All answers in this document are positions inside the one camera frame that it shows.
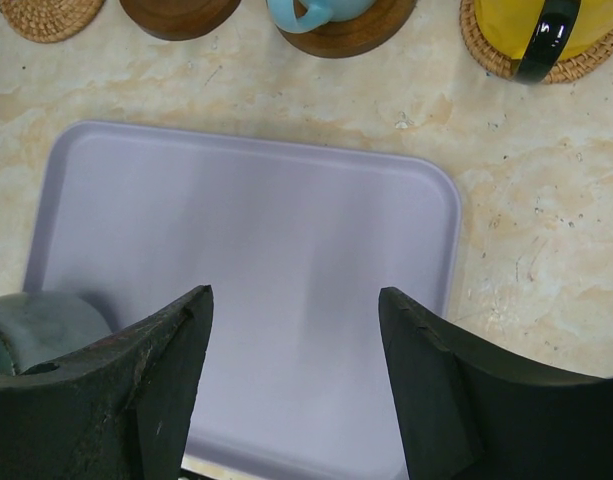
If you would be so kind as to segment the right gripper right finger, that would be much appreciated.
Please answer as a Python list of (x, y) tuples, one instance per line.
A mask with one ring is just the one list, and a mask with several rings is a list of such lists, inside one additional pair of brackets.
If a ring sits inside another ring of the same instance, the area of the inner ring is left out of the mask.
[(412, 479), (613, 479), (613, 377), (549, 366), (394, 287), (379, 322)]

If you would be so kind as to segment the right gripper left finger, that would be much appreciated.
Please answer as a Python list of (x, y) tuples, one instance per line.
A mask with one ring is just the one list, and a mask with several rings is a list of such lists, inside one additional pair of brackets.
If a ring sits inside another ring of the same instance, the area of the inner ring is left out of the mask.
[(0, 479), (176, 479), (213, 320), (198, 286), (89, 346), (0, 374)]

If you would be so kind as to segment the grey green mug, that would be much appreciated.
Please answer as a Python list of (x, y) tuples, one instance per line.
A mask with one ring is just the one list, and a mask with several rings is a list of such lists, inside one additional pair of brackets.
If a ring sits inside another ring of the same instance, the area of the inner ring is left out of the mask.
[(0, 375), (19, 375), (110, 334), (102, 314), (75, 295), (36, 292), (0, 296)]

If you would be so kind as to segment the woven rattan coaster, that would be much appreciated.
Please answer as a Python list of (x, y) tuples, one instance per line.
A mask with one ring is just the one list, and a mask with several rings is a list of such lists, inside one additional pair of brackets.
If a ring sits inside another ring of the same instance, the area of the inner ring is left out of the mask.
[[(514, 81), (510, 78), (510, 60), (488, 44), (476, 25), (474, 14), (475, 2), (462, 1), (460, 3), (459, 24), (464, 44), (475, 61), (488, 73), (505, 80)], [(538, 83), (572, 83), (595, 70), (610, 58), (612, 54), (613, 30), (585, 52), (569, 60), (557, 62), (546, 79)]]
[(21, 37), (49, 44), (81, 32), (104, 3), (104, 0), (0, 0), (0, 13)]

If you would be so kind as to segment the yellow glass mug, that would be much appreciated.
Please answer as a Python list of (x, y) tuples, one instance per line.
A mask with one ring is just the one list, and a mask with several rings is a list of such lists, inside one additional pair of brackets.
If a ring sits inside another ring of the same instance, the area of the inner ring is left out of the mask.
[(524, 84), (613, 30), (613, 0), (476, 1), (474, 14), (483, 38), (510, 60), (510, 78)]

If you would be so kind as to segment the dark wooden coaster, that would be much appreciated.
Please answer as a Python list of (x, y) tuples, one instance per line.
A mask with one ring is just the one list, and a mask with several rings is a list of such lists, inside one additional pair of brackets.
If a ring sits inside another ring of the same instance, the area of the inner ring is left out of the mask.
[(120, 0), (120, 4), (151, 36), (185, 41), (212, 32), (229, 18), (240, 0)]
[(330, 22), (311, 32), (294, 34), (279, 29), (295, 48), (321, 58), (348, 58), (385, 43), (409, 19), (415, 0), (378, 0), (359, 17)]

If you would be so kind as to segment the dark wooden coaster top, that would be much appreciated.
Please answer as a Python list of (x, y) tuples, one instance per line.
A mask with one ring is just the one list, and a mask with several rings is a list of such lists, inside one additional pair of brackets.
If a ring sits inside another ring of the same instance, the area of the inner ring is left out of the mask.
[(348, 58), (385, 43), (409, 19), (415, 0), (378, 0), (359, 17), (330, 22), (311, 32), (294, 34), (279, 29), (295, 48), (321, 58)]

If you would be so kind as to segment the white mug blue handle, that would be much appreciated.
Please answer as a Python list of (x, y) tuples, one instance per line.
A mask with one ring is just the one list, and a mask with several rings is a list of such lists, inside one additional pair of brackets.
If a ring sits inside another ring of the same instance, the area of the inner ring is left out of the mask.
[(308, 33), (330, 22), (344, 22), (366, 13), (375, 0), (299, 1), (306, 9), (298, 14), (293, 0), (268, 0), (267, 7), (275, 25), (292, 34)]

